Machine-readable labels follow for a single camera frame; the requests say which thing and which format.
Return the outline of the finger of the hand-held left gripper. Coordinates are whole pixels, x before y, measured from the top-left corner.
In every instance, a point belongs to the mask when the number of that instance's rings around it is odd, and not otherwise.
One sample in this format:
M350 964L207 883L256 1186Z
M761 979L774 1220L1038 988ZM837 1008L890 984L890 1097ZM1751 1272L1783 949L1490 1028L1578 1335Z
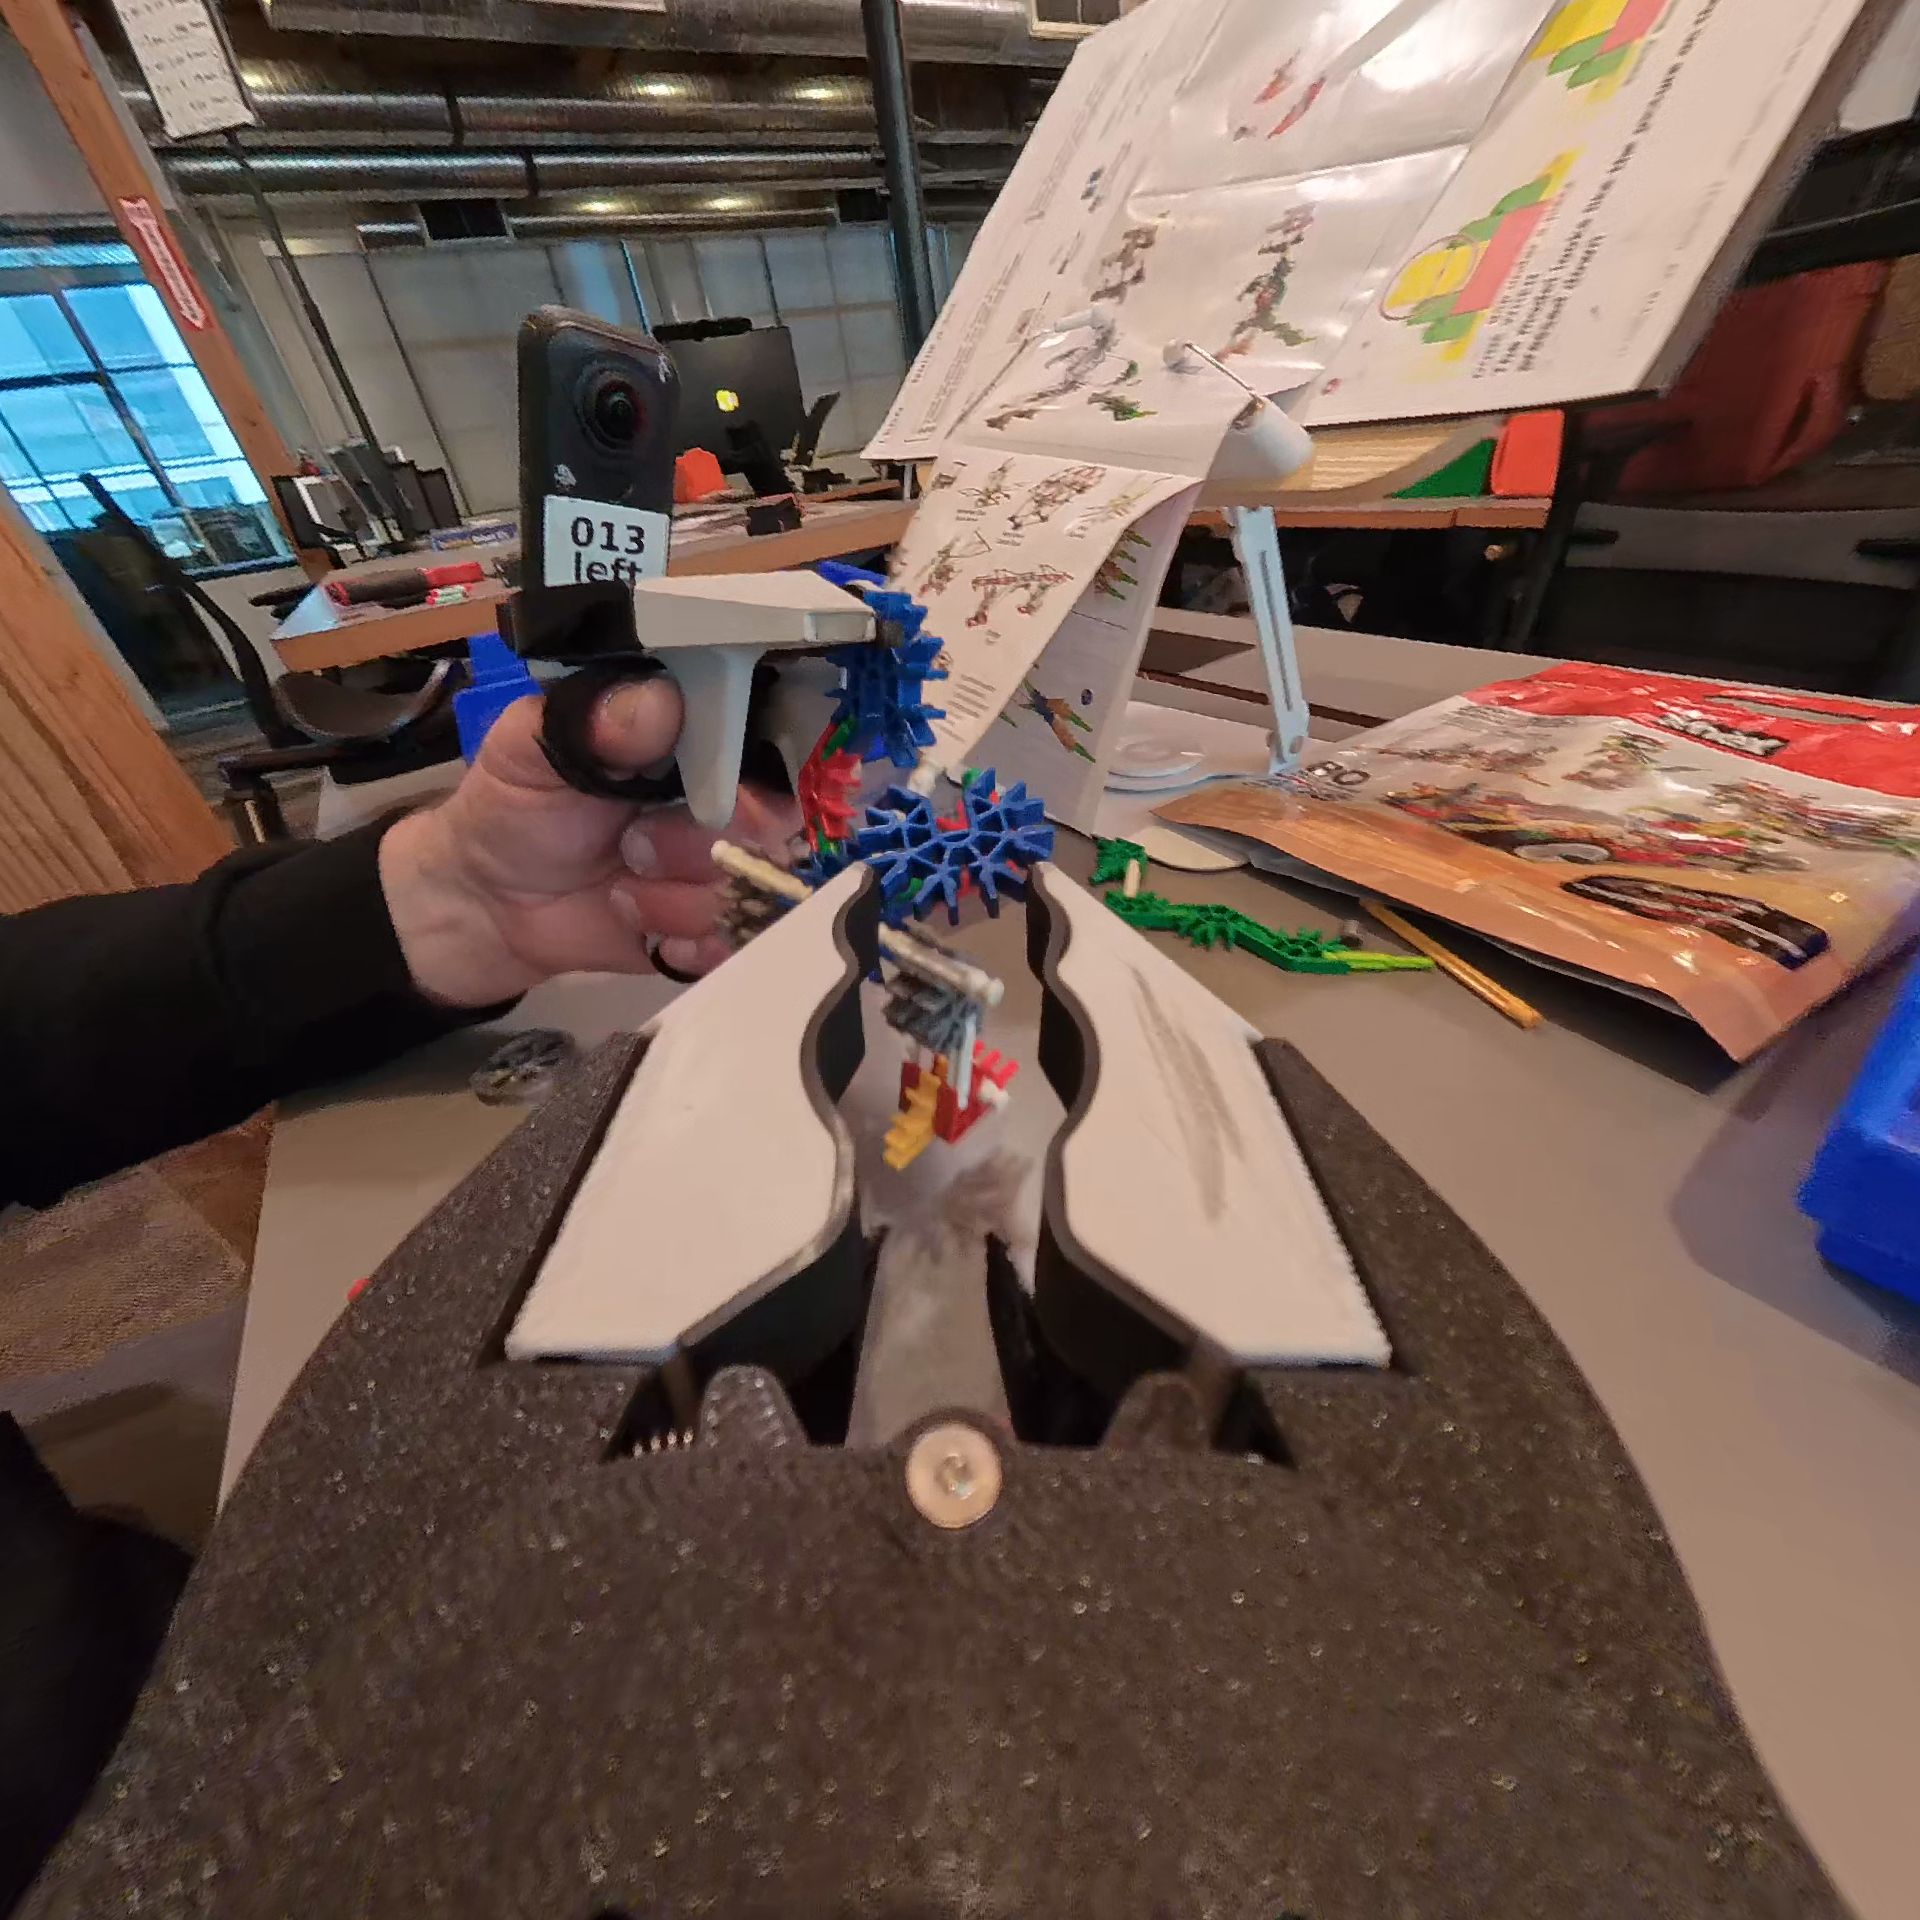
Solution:
M645 653L874 643L871 602L820 569L653 574L630 587L630 625Z

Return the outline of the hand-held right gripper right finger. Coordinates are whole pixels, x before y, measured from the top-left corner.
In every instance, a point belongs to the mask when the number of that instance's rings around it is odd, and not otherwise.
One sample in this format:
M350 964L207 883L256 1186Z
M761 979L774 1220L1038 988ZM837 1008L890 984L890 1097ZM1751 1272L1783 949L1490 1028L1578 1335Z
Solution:
M1028 901L1038 1063L1063 1099L1038 1314L1079 1375L1181 1355L1387 1370L1390 1335L1269 1077L1255 1023L1041 865Z

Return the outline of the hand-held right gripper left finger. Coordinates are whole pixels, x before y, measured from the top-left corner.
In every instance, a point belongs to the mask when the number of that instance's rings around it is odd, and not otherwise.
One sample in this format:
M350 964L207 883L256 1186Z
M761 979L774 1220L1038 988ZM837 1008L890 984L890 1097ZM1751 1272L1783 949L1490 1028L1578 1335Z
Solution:
M852 1229L881 901L843 868L644 1031L644 1054L503 1335L509 1358L665 1364Z

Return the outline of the blue snowflake connector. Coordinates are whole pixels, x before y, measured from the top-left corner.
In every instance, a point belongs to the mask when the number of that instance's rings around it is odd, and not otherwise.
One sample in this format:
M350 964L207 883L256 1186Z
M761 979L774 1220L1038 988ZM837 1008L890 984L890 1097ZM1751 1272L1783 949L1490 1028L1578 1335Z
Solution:
M925 607L882 587L881 569L825 562L820 574L852 589L874 614L871 643L831 646L837 694L825 751L882 758L915 774L925 750L934 750L934 719L945 719L945 707L925 702L925 689L945 684L945 643L925 625Z

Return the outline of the colourful construction toy model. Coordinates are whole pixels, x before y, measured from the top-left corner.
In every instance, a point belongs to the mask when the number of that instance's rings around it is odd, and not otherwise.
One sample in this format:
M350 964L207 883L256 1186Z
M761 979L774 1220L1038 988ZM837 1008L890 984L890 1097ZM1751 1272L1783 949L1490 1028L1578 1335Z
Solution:
M986 1047L1001 984L934 934L934 915L961 924L966 903L1023 903L1041 857L1056 851L1044 801L996 774L925 780L882 758L825 751L825 735L793 774L803 828L786 857L723 845L712 865L730 873L730 934L749 943L793 903L825 895L837 873L881 883L881 964L882 1023L904 1043L902 1104L882 1127L881 1163L915 1169L928 1149L957 1149L986 1118L1004 1112L1014 1063Z

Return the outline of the person's left forearm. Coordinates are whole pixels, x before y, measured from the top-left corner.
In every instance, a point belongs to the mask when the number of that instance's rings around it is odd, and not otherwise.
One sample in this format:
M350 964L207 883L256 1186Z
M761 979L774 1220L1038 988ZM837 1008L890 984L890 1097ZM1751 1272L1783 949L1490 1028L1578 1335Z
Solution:
M207 1141L518 1007L429 999L398 949L380 838L295 838L192 883L0 921L0 1204Z

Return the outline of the person's left hand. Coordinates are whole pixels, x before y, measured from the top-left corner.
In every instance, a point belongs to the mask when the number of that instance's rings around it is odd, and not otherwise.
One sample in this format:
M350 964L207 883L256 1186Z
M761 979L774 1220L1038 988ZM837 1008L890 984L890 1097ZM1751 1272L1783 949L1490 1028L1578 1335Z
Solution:
M611 684L584 707L569 684L523 697L489 729L461 789L380 838L380 889L425 999L479 1008L557 976L707 976L735 957L712 838L778 857L799 801L744 781L735 820L705 828L685 801L583 793L543 750L549 697L583 712L602 780L655 774L681 735L663 677Z

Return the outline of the black monitor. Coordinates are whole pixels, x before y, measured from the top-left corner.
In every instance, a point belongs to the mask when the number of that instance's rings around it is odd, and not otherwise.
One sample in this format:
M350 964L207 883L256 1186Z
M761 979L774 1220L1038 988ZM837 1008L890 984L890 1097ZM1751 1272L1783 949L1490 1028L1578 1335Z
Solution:
M786 451L809 425L793 335L784 324L720 320L663 324L655 345L681 385L672 451L712 455L755 493L786 493Z

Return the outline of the grey spoked pulley wheel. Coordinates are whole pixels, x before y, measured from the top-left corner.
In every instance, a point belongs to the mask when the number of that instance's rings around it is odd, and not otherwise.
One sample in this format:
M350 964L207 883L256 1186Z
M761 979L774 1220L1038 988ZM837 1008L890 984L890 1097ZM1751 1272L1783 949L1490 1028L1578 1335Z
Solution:
M468 1089L485 1104L536 1104L583 1067L583 1043L566 1031L518 1031L474 1069Z

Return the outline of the long wooden table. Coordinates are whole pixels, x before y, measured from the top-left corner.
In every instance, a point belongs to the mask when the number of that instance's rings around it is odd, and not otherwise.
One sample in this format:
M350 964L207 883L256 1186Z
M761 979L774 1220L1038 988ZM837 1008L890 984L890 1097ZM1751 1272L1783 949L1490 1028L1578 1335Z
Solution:
M831 499L803 503L799 529L749 537L749 529L705 529L677 537L665 574L761 574L820 562L847 562L866 552L890 552L909 522L915 499ZM334 607L324 587L311 587L298 613L274 634L277 660L290 670L328 670L360 669L380 659L409 659L443 643L463 643L495 634L500 607L518 594L500 574L485 574L463 589L463 602L443 607Z

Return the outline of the long yellow rod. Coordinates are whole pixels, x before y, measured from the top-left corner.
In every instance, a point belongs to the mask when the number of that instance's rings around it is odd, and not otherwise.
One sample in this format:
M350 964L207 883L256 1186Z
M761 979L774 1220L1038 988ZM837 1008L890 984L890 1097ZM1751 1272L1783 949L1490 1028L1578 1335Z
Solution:
M1490 979L1487 968L1477 968L1471 958L1459 958L1449 943L1440 943L1434 934L1424 934L1420 924L1409 924L1387 901L1359 901L1359 908L1374 924L1387 924L1407 949L1415 949L1440 976L1449 976L1459 988L1471 988L1483 1007L1490 1007L1499 1023L1511 1023L1522 1031L1535 1031L1545 1023L1532 999L1522 999L1518 988L1505 988L1499 979Z

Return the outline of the black office chair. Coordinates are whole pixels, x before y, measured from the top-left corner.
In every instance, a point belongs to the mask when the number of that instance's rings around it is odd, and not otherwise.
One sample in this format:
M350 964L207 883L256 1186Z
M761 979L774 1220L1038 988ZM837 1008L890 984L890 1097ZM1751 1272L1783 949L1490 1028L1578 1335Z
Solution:
M429 660L409 694L350 689L324 670L267 670L256 643L110 499L87 472L100 529L133 540L148 565L148 594L184 639L207 643L217 669L244 689L261 750L217 758L225 808L239 845L290 838L274 780L341 774L380 781L461 758L457 694L468 689L461 659Z

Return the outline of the white instruction booklet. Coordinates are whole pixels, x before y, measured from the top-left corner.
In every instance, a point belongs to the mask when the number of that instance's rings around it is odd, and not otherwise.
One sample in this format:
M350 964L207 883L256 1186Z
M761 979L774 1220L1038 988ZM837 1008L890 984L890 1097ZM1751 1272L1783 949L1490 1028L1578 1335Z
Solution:
M1023 781L1050 823L1093 832L1152 613L1072 613L961 768L990 768L996 789Z

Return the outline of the dark metal column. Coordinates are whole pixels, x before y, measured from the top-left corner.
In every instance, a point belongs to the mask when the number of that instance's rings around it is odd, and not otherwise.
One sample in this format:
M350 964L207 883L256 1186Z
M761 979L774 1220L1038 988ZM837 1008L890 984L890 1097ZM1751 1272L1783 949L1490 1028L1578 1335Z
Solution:
M915 91L909 91L909 54L904 54L904 11L902 0L858 0L858 25L866 25L874 133L881 133L882 197L890 197L902 329L904 329L904 357L915 366L934 329L939 299L934 299L934 267L928 267L928 236L925 236L925 180L919 180Z

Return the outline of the white foam board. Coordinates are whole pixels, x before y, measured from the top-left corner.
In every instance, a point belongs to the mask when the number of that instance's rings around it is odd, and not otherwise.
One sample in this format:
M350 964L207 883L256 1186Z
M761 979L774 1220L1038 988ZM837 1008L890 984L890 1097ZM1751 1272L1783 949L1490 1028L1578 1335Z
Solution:
M1152 865L1179 873L1232 873L1247 865L1232 838L1179 828L1163 808L1211 781L1261 780L1269 751L1271 735L1247 721L1129 707L1093 832L1136 845Z

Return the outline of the narrow red sign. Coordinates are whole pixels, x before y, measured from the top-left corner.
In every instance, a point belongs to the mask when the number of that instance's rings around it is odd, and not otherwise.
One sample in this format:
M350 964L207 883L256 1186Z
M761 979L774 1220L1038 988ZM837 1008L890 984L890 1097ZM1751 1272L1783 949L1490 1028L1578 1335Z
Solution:
M154 197L116 197L116 221L133 244L133 255L144 257L154 290L162 294L168 314L192 329L192 335L207 335L207 303L203 303L203 290L187 267L187 257L179 255L179 230L171 221L155 213Z

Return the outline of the brown plastic bag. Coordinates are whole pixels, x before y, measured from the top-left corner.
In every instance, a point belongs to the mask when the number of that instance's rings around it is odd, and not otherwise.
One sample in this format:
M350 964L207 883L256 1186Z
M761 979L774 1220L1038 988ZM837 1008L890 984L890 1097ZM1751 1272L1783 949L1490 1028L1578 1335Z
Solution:
M1163 801L1746 1063L1914 938L1920 707L1554 660Z

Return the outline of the white metal stand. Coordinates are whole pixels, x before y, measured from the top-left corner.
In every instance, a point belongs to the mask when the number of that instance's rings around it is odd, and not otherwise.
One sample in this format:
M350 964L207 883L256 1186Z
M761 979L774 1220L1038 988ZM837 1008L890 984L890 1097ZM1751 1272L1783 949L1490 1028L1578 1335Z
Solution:
M1168 373L1224 373L1239 387L1239 413L1211 455L1211 472L1200 489L1200 508L1230 522L1230 540L1239 569L1247 580L1247 607L1260 625L1260 660L1271 707L1269 780L1289 780L1307 750L1307 697L1298 670L1289 574L1277 548L1277 489L1283 479L1314 467L1307 431L1269 395L1260 395L1245 373L1232 373L1219 355L1168 339Z

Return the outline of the white paper sign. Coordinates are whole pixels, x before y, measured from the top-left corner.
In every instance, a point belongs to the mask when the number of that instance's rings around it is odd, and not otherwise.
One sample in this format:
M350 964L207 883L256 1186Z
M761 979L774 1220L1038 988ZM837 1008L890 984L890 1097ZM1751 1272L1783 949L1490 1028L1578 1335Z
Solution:
M116 0L168 141L251 133L256 110L213 0Z

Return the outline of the wooden pillar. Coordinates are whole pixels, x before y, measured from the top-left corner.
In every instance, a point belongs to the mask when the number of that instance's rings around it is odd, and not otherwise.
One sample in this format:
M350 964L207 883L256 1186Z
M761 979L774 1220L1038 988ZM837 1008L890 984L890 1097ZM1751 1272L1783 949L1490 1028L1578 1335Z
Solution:
M0 499L0 903L196 877L230 823L50 548Z

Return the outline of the brick building instruction sheet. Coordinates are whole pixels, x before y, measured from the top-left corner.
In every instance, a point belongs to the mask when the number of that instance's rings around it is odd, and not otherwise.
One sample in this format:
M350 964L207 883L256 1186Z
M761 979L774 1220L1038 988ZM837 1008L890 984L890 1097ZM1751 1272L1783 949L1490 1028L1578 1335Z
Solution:
M1072 54L871 455L1200 474L1658 387L1882 20L1861 0L1136 6Z

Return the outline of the red handled tool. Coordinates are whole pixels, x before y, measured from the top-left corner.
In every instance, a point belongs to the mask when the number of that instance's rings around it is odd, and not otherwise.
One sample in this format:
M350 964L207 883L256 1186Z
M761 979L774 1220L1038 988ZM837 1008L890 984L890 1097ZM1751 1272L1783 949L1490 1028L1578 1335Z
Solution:
M352 613L352 607L403 613L403 607L463 594L468 587L489 587L489 580L495 574L479 562L388 565L388 569L371 569L371 574L334 569L324 580L324 594L345 613Z

